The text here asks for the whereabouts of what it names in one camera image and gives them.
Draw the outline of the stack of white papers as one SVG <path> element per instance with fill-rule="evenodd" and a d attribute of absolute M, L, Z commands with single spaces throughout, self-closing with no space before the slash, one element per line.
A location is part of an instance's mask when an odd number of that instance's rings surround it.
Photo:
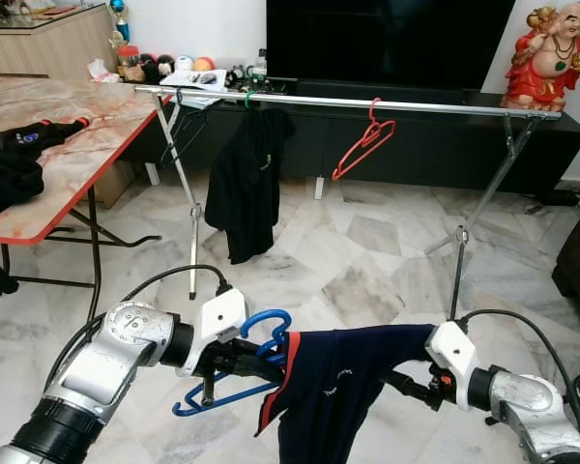
<path fill-rule="evenodd" d="M 161 85 L 162 87 L 184 87 L 207 90 L 207 92 L 228 93 L 227 88 L 225 88 L 226 75 L 227 71 L 224 70 L 206 72 L 180 70 L 166 76 L 161 81 Z M 193 107 L 193 109 L 206 109 L 207 106 L 216 104 L 216 102 L 218 99 L 183 97 L 184 105 Z"/>

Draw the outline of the white tissue pack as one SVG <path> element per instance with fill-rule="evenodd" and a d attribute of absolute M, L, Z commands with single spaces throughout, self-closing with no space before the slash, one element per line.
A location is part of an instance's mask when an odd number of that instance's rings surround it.
<path fill-rule="evenodd" d="M 122 76 L 111 72 L 107 63 L 101 58 L 93 59 L 91 63 L 88 63 L 87 72 L 92 81 L 103 81 L 103 83 L 122 83 L 123 81 Z"/>

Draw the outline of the light wooden cabinet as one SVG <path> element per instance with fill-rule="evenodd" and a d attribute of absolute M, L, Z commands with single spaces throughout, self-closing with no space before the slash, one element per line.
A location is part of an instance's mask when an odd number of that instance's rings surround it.
<path fill-rule="evenodd" d="M 0 76 L 91 80 L 101 59 L 112 71 L 114 21 L 102 3 L 82 3 L 55 17 L 11 14 L 0 18 Z"/>

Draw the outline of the marble-top folding table red edge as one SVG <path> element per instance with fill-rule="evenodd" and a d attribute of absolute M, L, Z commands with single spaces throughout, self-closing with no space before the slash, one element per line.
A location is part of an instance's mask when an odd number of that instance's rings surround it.
<path fill-rule="evenodd" d="M 102 247 L 139 247 L 100 225 L 96 182 L 159 110 L 134 85 L 0 76 L 0 298 L 20 283 L 102 291 Z M 42 242 L 86 244 L 91 281 L 15 275 L 9 248 Z"/>

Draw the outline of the silver clothes rack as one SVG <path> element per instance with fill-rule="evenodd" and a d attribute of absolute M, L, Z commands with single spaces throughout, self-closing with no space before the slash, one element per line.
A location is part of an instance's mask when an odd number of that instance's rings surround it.
<path fill-rule="evenodd" d="M 148 93 L 153 96 L 155 114 L 158 116 L 160 126 L 162 127 L 163 138 L 165 141 L 170 136 L 169 121 L 178 118 L 178 111 L 172 112 L 171 99 L 182 102 L 183 97 L 200 97 L 210 99 L 220 99 L 221 101 L 242 101 L 245 98 L 243 93 L 216 93 L 207 92 L 207 90 L 186 89 L 183 87 L 155 87 L 155 85 L 136 85 L 135 92 Z M 286 105 L 309 105 L 322 107 L 339 107 L 339 109 L 368 109 L 371 101 L 361 101 L 361 99 L 329 99 L 313 98 L 298 96 L 273 96 L 273 94 L 256 93 L 253 96 L 255 102 L 271 102 L 272 104 Z M 452 235 L 445 236 L 440 242 L 433 244 L 427 249 L 428 252 L 439 250 L 445 245 L 457 243 L 456 252 L 456 275 L 452 297 L 450 297 L 449 320 L 457 318 L 457 306 L 459 291 L 461 291 L 461 282 L 463 281 L 464 270 L 464 250 L 470 243 L 471 229 L 479 221 L 481 213 L 487 208 L 490 199 L 493 198 L 495 191 L 507 176 L 508 172 L 518 160 L 521 151 L 523 151 L 526 142 L 532 138 L 533 133 L 542 121 L 555 121 L 563 119 L 563 111 L 545 111 L 530 109 L 511 109 L 511 107 L 488 107 L 488 106 L 468 106 L 453 104 L 418 104 L 417 102 L 404 101 L 384 101 L 377 104 L 377 110 L 392 110 L 401 112 L 444 112 L 444 114 L 457 115 L 475 115 L 475 116 L 501 116 L 504 123 L 504 140 L 507 146 L 507 155 L 504 162 L 495 172 L 492 180 L 488 183 L 487 189 L 481 196 L 476 210 L 467 217 L 466 224 L 458 226 L 458 229 Z M 191 251 L 189 252 L 189 263 L 197 264 L 198 247 L 200 247 L 200 222 L 203 218 L 203 207 L 194 197 L 188 177 L 183 164 L 179 160 L 173 160 L 172 164 L 179 174 L 181 186 L 191 208 Z"/>

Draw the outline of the dark plush toy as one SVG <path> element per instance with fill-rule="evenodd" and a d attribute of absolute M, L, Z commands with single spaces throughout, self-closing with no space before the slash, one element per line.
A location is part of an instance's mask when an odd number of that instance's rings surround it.
<path fill-rule="evenodd" d="M 174 57 L 162 54 L 154 57 L 153 54 L 143 53 L 139 57 L 139 68 L 143 72 L 143 83 L 159 85 L 168 76 L 174 73 L 176 61 Z"/>

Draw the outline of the long black TV console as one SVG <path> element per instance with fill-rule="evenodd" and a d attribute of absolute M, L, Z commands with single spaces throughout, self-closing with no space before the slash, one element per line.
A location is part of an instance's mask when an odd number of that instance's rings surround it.
<path fill-rule="evenodd" d="M 285 104 L 296 129 L 281 156 L 284 178 L 330 180 L 338 161 L 368 127 L 365 107 Z M 245 115 L 242 101 L 219 102 L 203 115 L 185 107 L 176 135 L 188 172 L 209 171 Z M 346 180 L 402 183 L 441 189 L 487 189 L 507 157 L 501 116 L 380 110 L 396 122 L 391 140 L 346 174 Z M 556 188 L 580 155 L 580 124 L 571 115 L 542 121 L 499 186 L 510 193 L 543 193 Z"/>

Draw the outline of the jar with red lid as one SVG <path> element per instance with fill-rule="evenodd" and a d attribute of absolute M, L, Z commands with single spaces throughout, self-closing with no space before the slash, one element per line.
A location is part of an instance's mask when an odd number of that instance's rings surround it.
<path fill-rule="evenodd" d="M 141 70 L 140 52 L 136 45 L 123 44 L 116 48 L 117 71 L 124 81 L 143 83 L 145 73 Z"/>

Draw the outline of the trophy with blue ball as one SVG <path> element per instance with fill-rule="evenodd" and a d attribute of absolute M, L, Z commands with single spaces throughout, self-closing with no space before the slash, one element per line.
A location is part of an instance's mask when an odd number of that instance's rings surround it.
<path fill-rule="evenodd" d="M 130 23 L 127 22 L 127 5 L 124 0 L 107 0 L 114 31 L 110 34 L 110 45 L 114 48 L 126 47 L 131 42 Z"/>

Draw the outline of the blue plastic hanger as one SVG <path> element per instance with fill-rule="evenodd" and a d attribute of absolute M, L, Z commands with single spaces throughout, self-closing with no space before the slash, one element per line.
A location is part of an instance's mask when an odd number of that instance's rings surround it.
<path fill-rule="evenodd" d="M 250 343 L 247 340 L 250 328 L 267 319 L 280 321 L 272 330 L 271 340 L 262 345 Z M 278 388 L 286 375 L 287 328 L 291 322 L 293 318 L 284 309 L 267 309 L 247 318 L 240 327 L 240 334 L 203 346 L 202 360 L 192 371 L 194 377 L 202 377 L 203 381 L 185 394 L 184 401 L 172 406 L 172 414 L 179 417 L 202 414 Z M 267 380 L 267 384 L 216 398 L 216 383 L 229 376 L 260 377 Z"/>

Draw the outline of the large black television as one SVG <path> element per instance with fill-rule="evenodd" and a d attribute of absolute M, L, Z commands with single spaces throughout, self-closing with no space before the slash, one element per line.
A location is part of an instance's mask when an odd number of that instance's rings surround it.
<path fill-rule="evenodd" d="M 274 78 L 477 90 L 516 0 L 267 0 Z"/>

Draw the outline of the small clear bottle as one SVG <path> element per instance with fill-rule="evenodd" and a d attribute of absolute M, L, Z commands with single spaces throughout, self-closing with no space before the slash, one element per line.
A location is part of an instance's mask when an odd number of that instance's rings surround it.
<path fill-rule="evenodd" d="M 260 48 L 258 54 L 256 54 L 253 65 L 251 65 L 250 70 L 247 71 L 247 76 L 249 76 L 251 87 L 253 88 L 263 87 L 263 85 L 267 83 L 267 54 L 267 48 Z"/>

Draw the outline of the red laughing Buddha statue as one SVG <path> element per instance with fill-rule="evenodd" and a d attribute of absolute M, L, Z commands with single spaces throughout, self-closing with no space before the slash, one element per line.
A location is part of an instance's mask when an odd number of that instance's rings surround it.
<path fill-rule="evenodd" d="M 580 79 L 580 1 L 534 9 L 526 25 L 532 31 L 516 41 L 501 106 L 560 112 Z"/>

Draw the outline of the black jacket with red cuffs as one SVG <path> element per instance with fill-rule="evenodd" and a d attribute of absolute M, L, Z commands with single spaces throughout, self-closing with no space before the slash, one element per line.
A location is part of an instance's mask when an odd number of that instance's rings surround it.
<path fill-rule="evenodd" d="M 0 213 L 43 193 L 45 183 L 39 155 L 43 150 L 65 143 L 88 125 L 90 120 L 86 118 L 68 123 L 41 120 L 26 127 L 0 131 Z"/>

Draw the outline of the red plastic hanger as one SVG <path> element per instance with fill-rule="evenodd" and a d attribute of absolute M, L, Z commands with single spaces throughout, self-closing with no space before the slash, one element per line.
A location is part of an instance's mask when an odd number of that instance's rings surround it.
<path fill-rule="evenodd" d="M 366 110 L 366 116 L 368 116 L 369 121 L 368 127 L 364 129 L 361 137 L 339 159 L 333 173 L 331 173 L 331 180 L 339 181 L 340 178 L 346 176 L 349 171 L 352 171 L 374 151 L 377 151 L 380 146 L 391 140 L 395 134 L 395 120 L 379 120 L 377 115 L 375 115 L 379 102 L 380 98 L 375 98 L 371 101 L 368 110 Z"/>

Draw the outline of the black shirt with small logo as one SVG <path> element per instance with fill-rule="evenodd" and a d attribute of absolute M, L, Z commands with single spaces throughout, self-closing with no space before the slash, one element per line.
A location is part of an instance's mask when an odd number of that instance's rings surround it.
<path fill-rule="evenodd" d="M 225 234 L 232 265 L 245 264 L 273 246 L 280 158 L 295 131 L 285 110 L 247 110 L 212 160 L 203 219 Z"/>

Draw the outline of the navy shirt with red collar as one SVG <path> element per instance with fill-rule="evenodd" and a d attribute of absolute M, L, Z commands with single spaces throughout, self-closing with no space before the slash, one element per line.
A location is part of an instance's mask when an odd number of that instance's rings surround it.
<path fill-rule="evenodd" d="M 430 359 L 433 324 L 291 332 L 285 379 L 263 399 L 256 433 L 278 420 L 278 463 L 346 464 L 383 377 Z"/>

